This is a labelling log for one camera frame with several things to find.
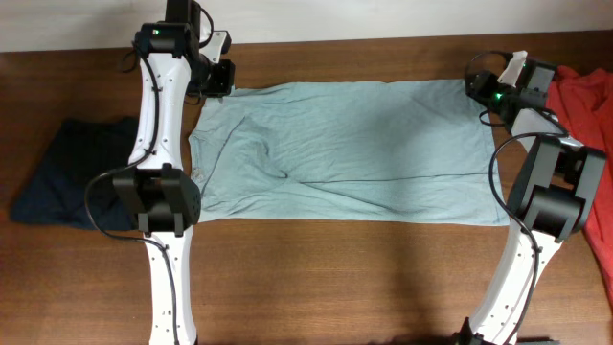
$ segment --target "light blue cloth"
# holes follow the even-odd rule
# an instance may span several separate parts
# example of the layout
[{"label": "light blue cloth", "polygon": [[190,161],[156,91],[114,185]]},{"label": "light blue cloth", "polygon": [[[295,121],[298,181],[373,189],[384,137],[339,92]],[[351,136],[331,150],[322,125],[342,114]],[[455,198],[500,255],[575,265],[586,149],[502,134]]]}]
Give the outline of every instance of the light blue cloth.
[{"label": "light blue cloth", "polygon": [[294,82],[209,99],[190,136],[200,221],[508,224],[481,110],[461,80]]}]

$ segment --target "cloth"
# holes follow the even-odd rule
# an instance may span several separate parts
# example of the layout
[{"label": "cloth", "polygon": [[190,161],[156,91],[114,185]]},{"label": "cloth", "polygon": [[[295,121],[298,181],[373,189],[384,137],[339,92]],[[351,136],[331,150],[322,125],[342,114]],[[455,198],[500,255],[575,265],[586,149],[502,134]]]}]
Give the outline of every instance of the cloth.
[{"label": "cloth", "polygon": [[200,220],[508,224],[481,110],[462,80],[295,82],[207,100],[190,136]]},{"label": "cloth", "polygon": [[[134,118],[115,124],[65,120],[34,177],[12,205],[11,219],[93,229],[83,203],[85,186],[96,175],[126,164],[137,130],[138,120]],[[103,229],[132,228],[130,215],[110,179],[92,189],[90,206],[92,216]]]},{"label": "cloth", "polygon": [[573,137],[606,153],[585,235],[601,264],[609,302],[613,304],[613,74],[598,69],[581,77],[563,66],[557,73],[559,80],[550,86],[547,106]]}]

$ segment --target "white background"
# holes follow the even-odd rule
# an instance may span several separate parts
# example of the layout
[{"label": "white background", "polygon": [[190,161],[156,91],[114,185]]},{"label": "white background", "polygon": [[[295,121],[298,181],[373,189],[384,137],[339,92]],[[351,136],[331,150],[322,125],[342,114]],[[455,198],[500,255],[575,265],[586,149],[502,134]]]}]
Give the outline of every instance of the white background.
[{"label": "white background", "polygon": [[[613,0],[201,0],[235,43],[613,29]],[[165,0],[0,0],[0,51],[129,46]]]}]

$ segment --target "dark blue cloth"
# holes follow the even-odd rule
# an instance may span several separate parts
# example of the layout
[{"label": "dark blue cloth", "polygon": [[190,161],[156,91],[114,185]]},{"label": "dark blue cloth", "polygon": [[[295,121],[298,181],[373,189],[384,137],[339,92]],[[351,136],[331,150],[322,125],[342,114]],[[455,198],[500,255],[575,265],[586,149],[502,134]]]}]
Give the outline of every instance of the dark blue cloth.
[{"label": "dark blue cloth", "polygon": [[[65,120],[32,180],[12,205],[11,219],[93,229],[85,213],[85,186],[96,175],[127,164],[137,129],[134,118],[123,118],[114,124]],[[131,217],[110,179],[93,188],[90,207],[103,229],[132,229]]]}]

